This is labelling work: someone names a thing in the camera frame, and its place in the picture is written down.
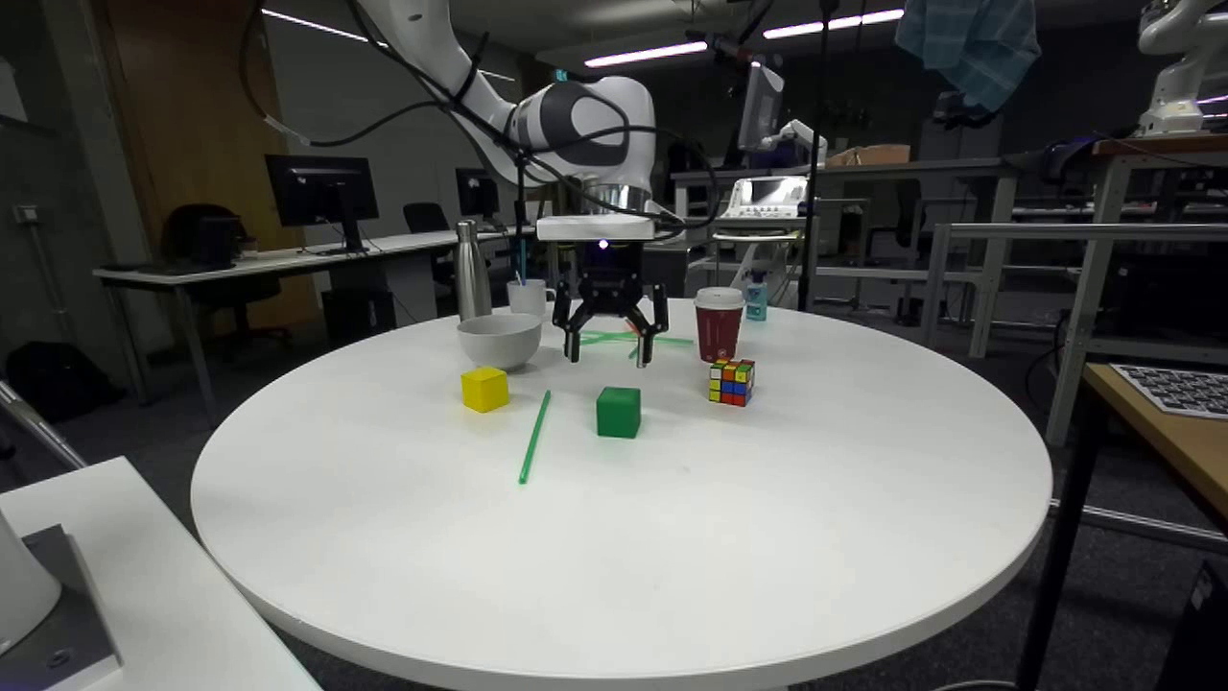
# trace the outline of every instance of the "red cup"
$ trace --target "red cup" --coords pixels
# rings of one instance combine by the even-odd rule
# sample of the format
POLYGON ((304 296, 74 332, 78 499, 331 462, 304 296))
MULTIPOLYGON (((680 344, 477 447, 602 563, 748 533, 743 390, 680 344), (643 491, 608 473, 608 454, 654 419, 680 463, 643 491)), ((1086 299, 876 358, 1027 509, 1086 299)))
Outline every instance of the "red cup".
POLYGON ((696 343, 703 362, 737 358, 742 308, 737 286, 696 290, 696 343))

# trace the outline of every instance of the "ceiling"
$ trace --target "ceiling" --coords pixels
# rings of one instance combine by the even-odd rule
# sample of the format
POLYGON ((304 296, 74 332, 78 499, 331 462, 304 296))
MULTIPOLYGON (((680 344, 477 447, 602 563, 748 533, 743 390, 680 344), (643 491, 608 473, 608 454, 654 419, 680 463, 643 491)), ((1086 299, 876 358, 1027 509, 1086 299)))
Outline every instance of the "ceiling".
MULTIPOLYGON (((338 0, 271 0, 283 12, 338 14, 338 0)), ((1129 23, 1138 0, 1037 0, 1041 28, 1129 23)), ((454 0, 454 23, 469 33, 551 64, 582 64, 591 55, 660 47, 675 38, 734 38, 765 0, 454 0)), ((900 0, 843 0, 840 14, 900 6, 900 0)), ((771 0, 760 28, 817 19, 817 0, 771 0)), ((891 28, 870 28, 856 47, 891 47, 891 28)), ((771 41, 781 55, 815 55, 817 38, 771 41)))

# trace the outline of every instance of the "computer monitor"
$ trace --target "computer monitor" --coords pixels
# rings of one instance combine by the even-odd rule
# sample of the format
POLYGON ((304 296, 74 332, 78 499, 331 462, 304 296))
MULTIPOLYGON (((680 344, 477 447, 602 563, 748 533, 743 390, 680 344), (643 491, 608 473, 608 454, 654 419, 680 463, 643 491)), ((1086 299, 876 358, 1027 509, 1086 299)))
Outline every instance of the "computer monitor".
POLYGON ((742 129, 737 129, 742 154, 771 154, 771 139, 780 134, 781 89, 787 81, 771 64, 765 60, 748 64, 742 129))
POLYGON ((265 156, 283 227, 341 221, 344 250, 359 250, 356 218, 379 218, 366 156, 265 156))
POLYGON ((499 186, 486 168, 458 168, 459 216, 490 218, 499 211, 499 186))

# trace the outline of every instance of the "floor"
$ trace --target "floor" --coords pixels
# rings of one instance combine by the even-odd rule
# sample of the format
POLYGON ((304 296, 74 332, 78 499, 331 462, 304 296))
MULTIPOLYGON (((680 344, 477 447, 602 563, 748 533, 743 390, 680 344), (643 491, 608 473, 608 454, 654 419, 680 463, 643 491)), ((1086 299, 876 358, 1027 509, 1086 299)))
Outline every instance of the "floor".
MULTIPOLYGON (((981 368, 1027 409, 1041 413, 1046 378, 1046 344, 1018 344, 993 353, 981 368)), ((217 375, 221 398, 247 398, 265 373, 225 373, 217 375)), ((161 395, 151 407, 115 403, 107 409, 63 421, 64 436, 84 458, 127 454, 161 499, 188 520, 188 478, 196 447, 208 440, 211 421, 201 409, 188 373, 161 373, 161 395)), ((15 488, 59 473, 34 447, 18 446, 0 463, 0 488, 15 488)), ((1198 508, 1167 478, 1167 473, 1129 436, 1122 436, 1101 458, 1092 478, 1092 501, 1113 509, 1138 509, 1170 520, 1202 520, 1198 508)), ((1046 691, 1147 691, 1167 659, 1170 628, 1183 614, 1184 592, 1210 554, 1154 545, 1129 533, 1108 533, 1086 524, 1080 533, 1080 554, 1068 581, 1068 597, 1053 637, 1053 656, 1044 670, 1046 691)), ((922 641, 917 647, 891 656, 883 662, 806 684, 806 691, 938 691, 959 680, 1010 680, 1021 656, 1021 637, 1031 609, 1041 555, 978 614, 955 628, 922 641)), ((412 687, 356 670, 349 662, 326 659, 321 652, 304 652, 307 668, 318 670, 326 687, 341 691, 393 691, 412 687)))

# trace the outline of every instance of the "yellow cube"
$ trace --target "yellow cube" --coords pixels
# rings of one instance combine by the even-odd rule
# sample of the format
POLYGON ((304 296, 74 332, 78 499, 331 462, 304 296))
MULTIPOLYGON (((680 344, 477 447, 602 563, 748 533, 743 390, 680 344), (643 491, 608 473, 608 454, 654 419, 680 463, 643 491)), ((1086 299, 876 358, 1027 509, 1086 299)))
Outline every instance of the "yellow cube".
POLYGON ((469 368, 459 375, 459 398, 469 409, 499 409, 505 407, 505 373, 504 368, 469 368))

